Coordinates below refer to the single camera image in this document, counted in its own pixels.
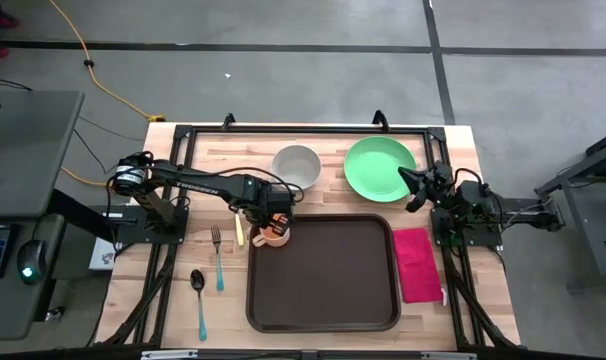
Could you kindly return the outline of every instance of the pink napkin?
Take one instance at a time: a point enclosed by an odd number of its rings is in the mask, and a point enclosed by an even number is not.
[[[403,302],[442,301],[441,283],[427,230],[404,229],[393,233]]]

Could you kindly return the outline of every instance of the teal-handled spoon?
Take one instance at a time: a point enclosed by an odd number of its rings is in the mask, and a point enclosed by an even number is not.
[[[216,248],[216,290],[223,291],[223,272],[221,271],[221,255],[219,254],[219,246],[221,246],[221,231],[219,227],[212,226],[212,243]]]
[[[205,277],[198,269],[192,270],[190,274],[190,284],[199,294],[199,340],[207,339],[207,330],[205,329],[205,318],[203,317],[203,301],[201,301],[201,290],[205,287]]]

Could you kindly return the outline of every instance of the butcher block tabletop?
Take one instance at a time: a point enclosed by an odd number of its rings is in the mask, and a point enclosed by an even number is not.
[[[175,123],[150,125],[144,150],[155,159],[168,159]],[[469,126],[445,126],[452,168],[465,167],[481,173]],[[355,193],[345,179],[343,159],[363,134],[241,134],[199,133],[193,168],[215,172],[239,166],[270,170],[272,157],[283,147],[301,144],[321,158],[317,183],[305,191],[305,199],[294,207],[294,214],[375,213],[383,216],[392,229],[430,227],[428,202],[416,213],[405,211],[407,199],[375,203]],[[416,159],[417,169],[427,161],[421,136],[389,135],[405,145]],[[435,148],[435,157],[439,152]],[[185,145],[179,159],[183,159]],[[265,178],[261,173],[247,172]],[[471,179],[461,176],[460,181]],[[401,317],[392,329],[382,332],[264,334],[254,330],[246,318],[248,246],[236,241],[234,214],[214,196],[188,192],[191,199],[187,233],[174,267],[163,348],[229,349],[323,349],[323,350],[454,350],[456,348],[449,305],[401,302]],[[244,228],[249,227],[242,220]],[[216,259],[210,227],[221,229],[221,265],[225,290],[216,290]],[[122,253],[115,264],[96,341],[111,336],[125,321],[141,298],[151,245],[138,244]],[[433,247],[441,284],[445,273],[440,251]],[[160,264],[165,257],[161,253]],[[477,298],[508,339],[519,343],[519,335],[501,263],[484,247],[470,247],[469,258]],[[190,272],[198,268],[206,278],[203,308],[208,337],[199,341],[197,293],[190,286]],[[152,333],[157,300],[151,307],[144,339]],[[470,316],[465,302],[461,309],[468,339],[472,339]]]

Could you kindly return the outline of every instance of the fork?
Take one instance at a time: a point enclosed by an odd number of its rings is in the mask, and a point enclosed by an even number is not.
[[[221,271],[221,255],[219,254],[219,246],[221,246],[221,231],[219,227],[212,226],[212,243],[216,248],[216,290],[223,291],[223,272]]]

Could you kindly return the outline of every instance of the tray rim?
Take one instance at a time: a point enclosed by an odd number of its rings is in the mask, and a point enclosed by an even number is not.
[[[336,219],[334,221],[374,221],[379,224],[385,234],[385,251],[387,255],[387,266],[390,280],[391,298],[392,298],[392,316],[389,320],[381,323],[355,323],[355,324],[336,324],[336,325],[269,325],[267,328],[258,323],[251,314],[251,306],[253,304],[253,286],[252,279],[254,275],[255,260],[252,253],[256,252],[256,247],[251,243],[248,251],[248,267],[247,267],[247,289],[245,295],[245,315],[248,323],[252,328],[258,332],[266,334],[279,334],[279,333],[331,333],[331,332],[379,332],[393,328],[401,318],[401,298],[399,293],[398,274],[396,266],[396,255],[394,253],[394,241],[392,227],[385,218],[375,213],[339,213],[339,214],[300,214],[294,215],[295,221],[297,219],[305,219],[306,221],[323,218],[352,218],[351,220]],[[256,231],[256,227],[253,226],[250,229],[250,234]]]

